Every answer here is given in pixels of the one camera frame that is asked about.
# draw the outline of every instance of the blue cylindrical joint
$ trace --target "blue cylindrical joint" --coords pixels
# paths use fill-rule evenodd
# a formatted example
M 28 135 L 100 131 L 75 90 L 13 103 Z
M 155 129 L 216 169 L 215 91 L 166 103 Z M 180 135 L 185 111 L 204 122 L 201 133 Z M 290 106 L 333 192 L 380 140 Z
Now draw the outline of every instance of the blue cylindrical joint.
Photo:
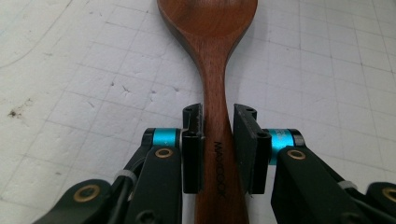
M 288 129 L 268 129 L 272 136 L 272 154 L 270 165 L 276 165 L 277 153 L 284 147 L 293 147 L 293 135 Z
M 157 128 L 154 131 L 152 145 L 164 147 L 178 147 L 177 129 L 174 128 Z

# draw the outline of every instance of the white cutting mat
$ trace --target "white cutting mat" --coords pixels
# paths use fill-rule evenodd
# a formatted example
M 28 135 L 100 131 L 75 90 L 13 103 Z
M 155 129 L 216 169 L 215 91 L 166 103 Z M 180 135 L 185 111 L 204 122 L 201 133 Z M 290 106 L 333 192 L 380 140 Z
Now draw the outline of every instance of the white cutting mat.
M 227 97 L 295 128 L 362 192 L 396 183 L 394 0 L 261 0 Z M 0 223 L 31 223 L 71 186 L 109 182 L 149 127 L 181 127 L 201 80 L 154 0 L 0 3 Z M 251 223 L 276 223 L 265 195 Z M 184 222 L 191 223 L 191 197 Z

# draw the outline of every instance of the spoon handle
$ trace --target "spoon handle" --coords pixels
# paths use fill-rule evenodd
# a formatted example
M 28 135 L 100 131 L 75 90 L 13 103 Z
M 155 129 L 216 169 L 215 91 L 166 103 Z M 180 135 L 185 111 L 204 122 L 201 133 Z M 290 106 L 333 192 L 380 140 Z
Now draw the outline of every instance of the spoon handle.
M 228 59 L 219 49 L 210 51 L 196 61 L 204 86 L 205 168 L 203 190 L 196 197 L 195 223 L 248 223 L 225 98 Z

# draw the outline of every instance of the black bracket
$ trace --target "black bracket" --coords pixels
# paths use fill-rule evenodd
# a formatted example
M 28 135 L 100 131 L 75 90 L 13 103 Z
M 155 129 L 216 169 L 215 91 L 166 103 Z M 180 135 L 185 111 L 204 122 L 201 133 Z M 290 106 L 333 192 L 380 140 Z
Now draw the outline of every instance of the black bracket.
M 105 180 L 83 181 L 68 189 L 35 224 L 103 223 L 111 195 L 111 186 Z
M 249 194 L 263 194 L 268 162 L 271 158 L 271 135 L 256 122 L 257 111 L 234 105 L 233 140 L 242 185 Z
M 182 157 L 183 191 L 197 193 L 203 185 L 203 118 L 202 105 L 183 109 Z
M 372 223 L 307 147 L 279 152 L 271 205 L 279 223 Z
M 124 223 L 181 223 L 180 166 L 178 148 L 155 146 L 150 150 Z
M 396 217 L 396 185 L 387 182 L 373 183 L 367 189 L 367 200 L 377 209 Z

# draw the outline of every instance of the wooden spoon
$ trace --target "wooden spoon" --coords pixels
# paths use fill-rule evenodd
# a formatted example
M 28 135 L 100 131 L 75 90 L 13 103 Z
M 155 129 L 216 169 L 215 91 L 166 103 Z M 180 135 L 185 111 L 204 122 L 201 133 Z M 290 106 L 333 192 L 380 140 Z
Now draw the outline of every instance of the wooden spoon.
M 163 19 L 190 54 L 204 86 L 204 185 L 195 223 L 248 223 L 224 90 L 225 68 L 251 24 L 257 0 L 158 0 Z

